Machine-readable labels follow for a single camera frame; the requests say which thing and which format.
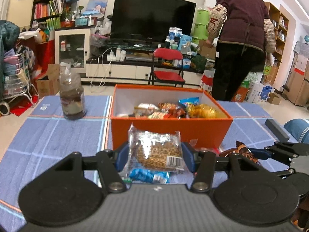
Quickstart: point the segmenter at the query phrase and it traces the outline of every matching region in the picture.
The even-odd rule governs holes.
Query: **maroon jacket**
[[[264,50],[264,19],[269,19],[263,0],[217,0],[227,11],[221,43],[239,43]]]

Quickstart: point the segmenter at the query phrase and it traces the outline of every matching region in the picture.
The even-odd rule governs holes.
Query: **wheel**
[[[0,114],[3,116],[7,116],[10,114],[10,106],[7,102],[0,102]]]

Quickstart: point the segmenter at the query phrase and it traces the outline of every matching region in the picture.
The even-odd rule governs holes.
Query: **air conditioner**
[[[20,27],[29,29],[33,0],[10,0],[7,9],[7,20]]]

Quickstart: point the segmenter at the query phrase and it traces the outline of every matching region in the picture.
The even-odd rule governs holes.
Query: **television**
[[[163,43],[170,27],[190,35],[195,6],[185,0],[115,0],[111,38]]]

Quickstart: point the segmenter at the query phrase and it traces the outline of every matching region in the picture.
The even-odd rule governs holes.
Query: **cable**
[[[104,70],[104,66],[103,66],[103,55],[104,55],[108,50],[111,50],[111,49],[112,49],[112,48],[106,49],[106,50],[103,52],[103,54],[102,54],[101,56],[98,57],[97,68],[96,68],[96,70],[95,70],[95,73],[94,73],[93,76],[92,76],[92,80],[90,81],[90,92],[91,92],[91,93],[101,93],[101,91],[97,92],[97,90],[98,90],[101,86],[104,86],[104,85],[105,85],[106,80],[104,81],[103,84],[102,84],[102,82],[103,82],[103,79],[106,78],[106,72],[107,72],[107,70],[109,69],[109,67],[110,67],[110,65],[111,65],[111,63],[112,63],[112,60],[109,62],[109,65],[107,66],[107,69]],[[98,74],[100,57],[101,57],[101,63],[102,63],[102,68],[103,68],[104,74],[103,74],[103,76],[102,76],[102,79],[101,79],[100,84],[99,84],[98,86],[95,86],[95,85],[93,86],[93,87],[97,87],[97,89],[96,89],[95,91],[92,91],[92,82],[94,82],[94,77]]]

